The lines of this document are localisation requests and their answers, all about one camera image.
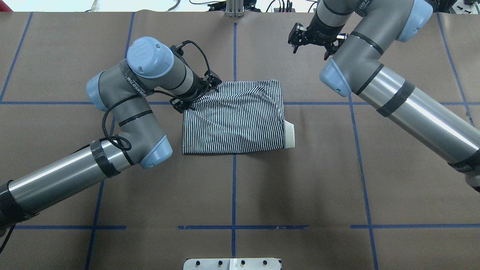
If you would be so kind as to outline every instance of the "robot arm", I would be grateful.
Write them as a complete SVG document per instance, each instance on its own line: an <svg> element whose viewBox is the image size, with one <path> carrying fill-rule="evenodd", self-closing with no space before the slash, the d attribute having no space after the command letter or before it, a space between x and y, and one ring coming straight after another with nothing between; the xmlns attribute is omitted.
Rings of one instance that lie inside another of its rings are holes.
<svg viewBox="0 0 480 270"><path fill-rule="evenodd" d="M335 48L353 11L363 19ZM322 82L343 97L358 95L464 173L480 192L480 132L379 62L395 40L408 41L431 14L424 0L320 0L310 25L295 24L288 42L295 50L325 46L325 60L334 53L320 73Z"/></svg>
<svg viewBox="0 0 480 270"><path fill-rule="evenodd" d="M100 110L112 111L121 132L3 185L0 230L137 163L148 169L168 159L172 148L144 97L162 87L174 97L170 101L174 108L183 112L221 82L209 67L204 78L190 69L181 50L187 43L193 42L169 48L152 37L139 38L128 49L126 59L91 79L86 86L90 100Z"/></svg>

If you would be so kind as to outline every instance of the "blue joint cap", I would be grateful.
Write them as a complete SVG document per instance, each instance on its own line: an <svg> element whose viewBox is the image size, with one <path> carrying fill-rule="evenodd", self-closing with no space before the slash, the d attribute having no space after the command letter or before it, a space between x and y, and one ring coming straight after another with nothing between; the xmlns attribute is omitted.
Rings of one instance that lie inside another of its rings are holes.
<svg viewBox="0 0 480 270"><path fill-rule="evenodd" d="M352 91L333 58L328 61L322 72L320 72L320 80L342 97L348 96Z"/></svg>
<svg viewBox="0 0 480 270"><path fill-rule="evenodd" d="M106 111L107 108L105 107L105 104L103 104L103 101L100 98L100 90L98 89L98 83L100 82L100 75L102 73L103 71L97 74L95 77L91 78L90 81L88 81L85 89L88 99L93 102L95 107L101 111Z"/></svg>
<svg viewBox="0 0 480 270"><path fill-rule="evenodd" d="M153 37L141 37L128 48L127 63L135 74L155 79L173 67L173 52Z"/></svg>
<svg viewBox="0 0 480 270"><path fill-rule="evenodd" d="M172 156L173 150L168 142L167 135L152 148L152 150L140 162L140 166L144 169L150 169Z"/></svg>
<svg viewBox="0 0 480 270"><path fill-rule="evenodd" d="M427 23L432 12L433 7L425 0L415 0L407 23L396 39L401 42L409 41Z"/></svg>

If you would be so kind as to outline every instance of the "white mounting plate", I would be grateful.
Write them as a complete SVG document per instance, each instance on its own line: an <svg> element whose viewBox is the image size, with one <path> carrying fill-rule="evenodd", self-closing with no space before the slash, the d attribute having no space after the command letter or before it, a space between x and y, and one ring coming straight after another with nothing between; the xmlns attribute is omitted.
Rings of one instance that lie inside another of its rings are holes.
<svg viewBox="0 0 480 270"><path fill-rule="evenodd" d="M281 260L276 258L188 259L183 265L183 270L281 270L280 262Z"/></svg>

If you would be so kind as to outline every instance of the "striped cloth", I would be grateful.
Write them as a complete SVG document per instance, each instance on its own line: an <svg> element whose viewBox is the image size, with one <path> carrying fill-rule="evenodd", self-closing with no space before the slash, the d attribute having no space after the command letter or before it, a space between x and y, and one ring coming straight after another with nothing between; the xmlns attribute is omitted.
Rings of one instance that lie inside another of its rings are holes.
<svg viewBox="0 0 480 270"><path fill-rule="evenodd" d="M285 148L277 80L222 82L186 110L184 154L236 154Z"/></svg>

